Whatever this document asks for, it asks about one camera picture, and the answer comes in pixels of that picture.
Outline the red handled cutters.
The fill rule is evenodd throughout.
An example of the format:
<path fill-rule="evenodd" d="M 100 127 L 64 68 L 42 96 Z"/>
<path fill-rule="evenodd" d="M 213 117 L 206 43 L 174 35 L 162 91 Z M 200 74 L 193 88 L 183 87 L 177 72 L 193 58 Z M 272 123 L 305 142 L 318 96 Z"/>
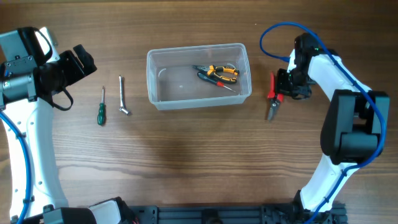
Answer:
<path fill-rule="evenodd" d="M 276 92 L 276 84 L 275 84 L 275 75 L 274 72 L 270 72 L 270 89 L 267 95 L 267 99 L 269 100 L 269 111 L 267 115 L 267 120 L 271 121 L 276 115 L 280 104 L 284 100 L 284 96 L 281 93 Z"/>

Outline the orange black pliers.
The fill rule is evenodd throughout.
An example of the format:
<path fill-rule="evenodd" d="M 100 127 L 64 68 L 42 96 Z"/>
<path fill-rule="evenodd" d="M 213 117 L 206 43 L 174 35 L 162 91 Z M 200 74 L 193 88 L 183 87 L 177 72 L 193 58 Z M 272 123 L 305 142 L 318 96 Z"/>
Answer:
<path fill-rule="evenodd" d="M 214 79 L 216 81 L 226 83 L 226 84 L 236 84 L 237 76 L 239 75 L 239 70 L 234 67 L 228 66 L 203 66 L 203 65 L 193 65 L 195 70 L 198 70 L 200 73 L 204 74 L 204 76 Z M 226 77 L 223 74 L 230 73 L 233 74 L 234 77 Z"/>

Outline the black red screwdriver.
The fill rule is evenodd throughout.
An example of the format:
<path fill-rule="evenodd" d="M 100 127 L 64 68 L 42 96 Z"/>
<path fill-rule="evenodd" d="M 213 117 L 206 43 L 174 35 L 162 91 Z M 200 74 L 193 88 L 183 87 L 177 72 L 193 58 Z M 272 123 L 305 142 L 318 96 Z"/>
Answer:
<path fill-rule="evenodd" d="M 232 90 L 231 88 L 225 86 L 223 83 L 221 83 L 221 82 L 219 82 L 219 81 L 216 81 L 216 80 L 214 80 L 214 79 L 212 79 L 212 78 L 210 78 L 210 77 L 208 77 L 208 76 L 202 74 L 201 72 L 198 72 L 198 73 L 197 73 L 197 77 L 200 78 L 200 79 L 203 80 L 203 81 L 206 81 L 206 82 L 208 82 L 208 83 L 211 83 L 212 85 L 215 85 L 215 86 L 218 86 L 218 87 L 222 87 L 222 88 L 226 88 L 227 90 L 236 92 L 236 91 Z"/>

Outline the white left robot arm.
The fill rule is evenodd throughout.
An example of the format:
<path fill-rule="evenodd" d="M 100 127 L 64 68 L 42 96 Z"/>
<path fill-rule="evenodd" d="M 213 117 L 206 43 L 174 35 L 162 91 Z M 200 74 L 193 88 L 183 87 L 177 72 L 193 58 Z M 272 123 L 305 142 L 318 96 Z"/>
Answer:
<path fill-rule="evenodd" d="M 77 45 L 58 53 L 46 29 L 1 34 L 1 120 L 12 171 L 11 223 L 138 223 L 119 197 L 71 208 L 60 185 L 52 139 L 53 96 L 96 71 Z"/>

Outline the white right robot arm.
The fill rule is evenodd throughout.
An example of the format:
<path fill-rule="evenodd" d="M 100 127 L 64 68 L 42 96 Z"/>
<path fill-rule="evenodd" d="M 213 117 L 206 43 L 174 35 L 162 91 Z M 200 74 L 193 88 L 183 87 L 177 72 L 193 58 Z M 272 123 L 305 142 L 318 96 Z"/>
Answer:
<path fill-rule="evenodd" d="M 334 50 L 321 48 L 309 33 L 295 38 L 288 61 L 272 77 L 268 97 L 274 109 L 284 96 L 309 98 L 315 84 L 330 101 L 320 134 L 321 160 L 297 197 L 301 209 L 323 213 L 359 165 L 382 152 L 381 121 L 387 120 L 390 99 L 362 84 Z"/>

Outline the clear plastic container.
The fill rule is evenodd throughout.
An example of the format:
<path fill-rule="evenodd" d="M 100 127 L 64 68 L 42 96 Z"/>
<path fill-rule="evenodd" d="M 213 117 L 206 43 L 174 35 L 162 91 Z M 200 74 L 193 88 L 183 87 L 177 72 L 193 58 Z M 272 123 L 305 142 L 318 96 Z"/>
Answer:
<path fill-rule="evenodd" d="M 246 48 L 233 43 L 150 50 L 147 89 L 158 110 L 241 104 L 252 93 Z"/>

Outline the silver socket wrench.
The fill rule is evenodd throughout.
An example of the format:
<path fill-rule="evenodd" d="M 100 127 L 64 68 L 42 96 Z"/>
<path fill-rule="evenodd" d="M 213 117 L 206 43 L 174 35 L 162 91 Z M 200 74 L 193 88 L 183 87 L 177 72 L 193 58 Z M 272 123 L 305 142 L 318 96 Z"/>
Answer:
<path fill-rule="evenodd" d="M 120 94 L 120 107 L 119 110 L 123 112 L 125 115 L 129 116 L 131 112 L 126 108 L 125 100 L 124 100 L 124 78 L 119 76 L 119 94 Z"/>

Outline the green handled screwdriver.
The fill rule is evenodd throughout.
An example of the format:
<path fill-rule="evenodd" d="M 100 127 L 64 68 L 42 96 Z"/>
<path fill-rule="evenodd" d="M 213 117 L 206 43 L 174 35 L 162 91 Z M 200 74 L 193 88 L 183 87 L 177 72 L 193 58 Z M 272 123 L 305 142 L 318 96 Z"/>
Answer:
<path fill-rule="evenodd" d="M 106 120 L 104 99 L 105 99 L 105 86 L 102 87 L 101 103 L 99 104 L 99 110 L 97 115 L 97 123 L 100 126 L 103 126 Z"/>

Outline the black aluminium frame rail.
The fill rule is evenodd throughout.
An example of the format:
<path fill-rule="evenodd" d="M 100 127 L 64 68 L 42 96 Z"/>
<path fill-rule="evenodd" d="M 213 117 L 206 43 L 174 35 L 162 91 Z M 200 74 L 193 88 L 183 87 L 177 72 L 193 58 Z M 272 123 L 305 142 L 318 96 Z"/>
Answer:
<path fill-rule="evenodd" d="M 344 204 L 334 204 L 327 212 L 315 217 L 294 203 L 265 204 L 260 206 L 228 207 L 157 207 L 131 206 L 140 224 L 289 224 L 347 223 Z"/>

